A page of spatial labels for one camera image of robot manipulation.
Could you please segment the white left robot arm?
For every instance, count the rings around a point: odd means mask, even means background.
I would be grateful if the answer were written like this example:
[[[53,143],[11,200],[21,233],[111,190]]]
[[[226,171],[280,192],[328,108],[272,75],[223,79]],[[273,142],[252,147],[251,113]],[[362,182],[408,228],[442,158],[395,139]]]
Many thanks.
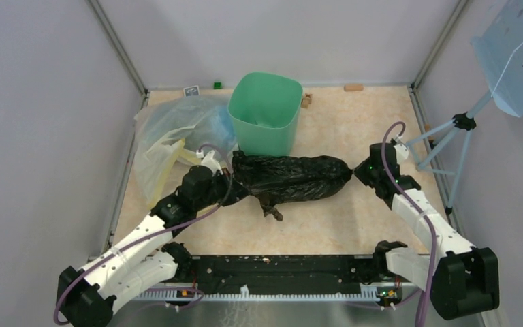
[[[81,268],[60,275],[53,320],[59,326],[107,326],[115,313],[152,285],[191,273],[189,254],[181,245],[158,250],[186,227],[249,192],[209,153],[192,166],[173,193],[159,200],[132,232]]]

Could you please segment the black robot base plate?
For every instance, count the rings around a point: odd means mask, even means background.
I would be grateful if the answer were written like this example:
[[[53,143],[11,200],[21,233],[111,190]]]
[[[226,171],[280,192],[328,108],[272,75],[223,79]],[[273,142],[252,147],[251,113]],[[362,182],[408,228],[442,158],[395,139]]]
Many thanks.
[[[202,255],[182,265],[170,280],[187,283],[207,295],[357,294],[367,285],[396,277],[369,255]]]

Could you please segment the black trash bag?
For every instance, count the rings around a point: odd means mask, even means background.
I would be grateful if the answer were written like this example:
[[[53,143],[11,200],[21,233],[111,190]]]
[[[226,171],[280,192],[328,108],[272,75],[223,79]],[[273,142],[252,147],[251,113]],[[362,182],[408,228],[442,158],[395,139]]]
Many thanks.
[[[283,215],[276,205],[322,200],[337,194],[353,176],[342,159],[317,157],[247,155],[232,153],[234,179],[256,197],[264,216],[277,221]]]

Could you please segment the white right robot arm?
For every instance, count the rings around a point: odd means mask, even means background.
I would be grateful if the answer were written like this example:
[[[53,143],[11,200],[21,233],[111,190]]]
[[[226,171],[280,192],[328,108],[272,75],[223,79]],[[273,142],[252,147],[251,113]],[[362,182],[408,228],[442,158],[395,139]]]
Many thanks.
[[[381,241],[372,271],[389,281],[395,275],[414,283],[444,320],[497,309],[498,257],[461,236],[429,202],[419,183],[400,174],[403,144],[374,143],[353,173],[400,216],[429,250],[427,257],[400,242]]]

